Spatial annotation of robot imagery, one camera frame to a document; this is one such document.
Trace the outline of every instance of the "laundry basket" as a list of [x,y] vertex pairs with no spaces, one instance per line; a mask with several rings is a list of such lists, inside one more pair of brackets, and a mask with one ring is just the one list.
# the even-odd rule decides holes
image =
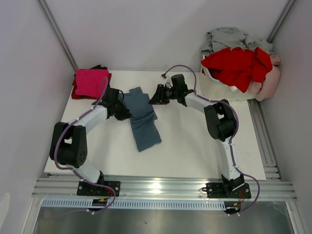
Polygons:
[[203,95],[211,100],[248,100],[256,96],[256,94],[250,94],[248,91],[245,93],[240,90],[232,91],[228,85],[214,79],[204,66],[201,66],[199,82]]

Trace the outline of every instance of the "metal floor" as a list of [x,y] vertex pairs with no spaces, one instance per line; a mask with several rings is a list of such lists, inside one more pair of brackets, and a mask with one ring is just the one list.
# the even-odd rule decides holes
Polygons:
[[285,202],[258,202],[240,217],[219,211],[108,209],[77,212],[44,221],[72,208],[41,208],[34,234],[293,234]]

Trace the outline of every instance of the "red cloth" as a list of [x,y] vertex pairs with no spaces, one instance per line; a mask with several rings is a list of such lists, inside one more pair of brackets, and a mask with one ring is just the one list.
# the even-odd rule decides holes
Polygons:
[[272,70],[270,56],[259,47],[255,51],[226,48],[206,57],[201,64],[212,77],[245,93],[251,81],[262,83]]
[[83,69],[76,71],[77,95],[99,98],[101,96],[100,86],[103,78],[108,78],[108,71],[102,69]]
[[[111,73],[109,73],[108,74],[108,82],[110,82],[111,81],[111,78],[112,78],[112,74]],[[97,98],[95,98],[95,97],[90,97],[90,96],[83,96],[83,95],[77,95],[76,94],[76,90],[77,90],[77,82],[76,82],[76,78],[74,79],[74,81],[73,81],[73,90],[72,90],[72,99],[97,99]]]

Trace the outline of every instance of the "gray cloth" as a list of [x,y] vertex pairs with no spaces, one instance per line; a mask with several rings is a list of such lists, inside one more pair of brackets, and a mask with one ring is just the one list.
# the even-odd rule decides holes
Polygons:
[[209,56],[227,47],[231,49],[241,47],[242,49],[255,50],[257,47],[267,52],[269,55],[274,54],[273,45],[266,40],[261,40],[249,36],[246,32],[236,27],[222,27],[211,30],[207,33],[207,41],[201,47],[201,53]]
[[139,152],[161,143],[159,132],[154,124],[157,116],[153,106],[148,104],[149,100],[148,94],[144,94],[140,87],[130,89],[129,93],[124,94],[123,103],[132,114],[130,125]]

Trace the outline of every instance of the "white table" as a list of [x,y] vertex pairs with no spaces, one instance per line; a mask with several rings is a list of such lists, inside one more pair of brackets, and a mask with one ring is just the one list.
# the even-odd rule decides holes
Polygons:
[[[127,93],[129,89],[140,86],[151,98],[157,85],[163,83],[160,77],[162,73],[112,71],[111,87]],[[181,73],[170,72],[168,75]],[[193,89],[193,74],[182,74],[189,89]],[[199,82],[197,91],[201,93]],[[61,121],[69,122],[77,118],[90,108],[92,102],[94,100],[72,100],[69,97]],[[232,101],[230,104],[237,111],[240,123],[236,135],[239,166],[244,173],[265,180],[248,103]],[[105,175],[221,178],[220,153],[216,141],[208,133],[204,114],[184,107],[176,100],[172,100],[168,105],[156,105],[154,109],[158,116],[155,125],[162,143],[139,153],[130,121],[117,121],[111,117],[88,134],[88,159]],[[44,172],[71,173],[57,169],[50,158]]]

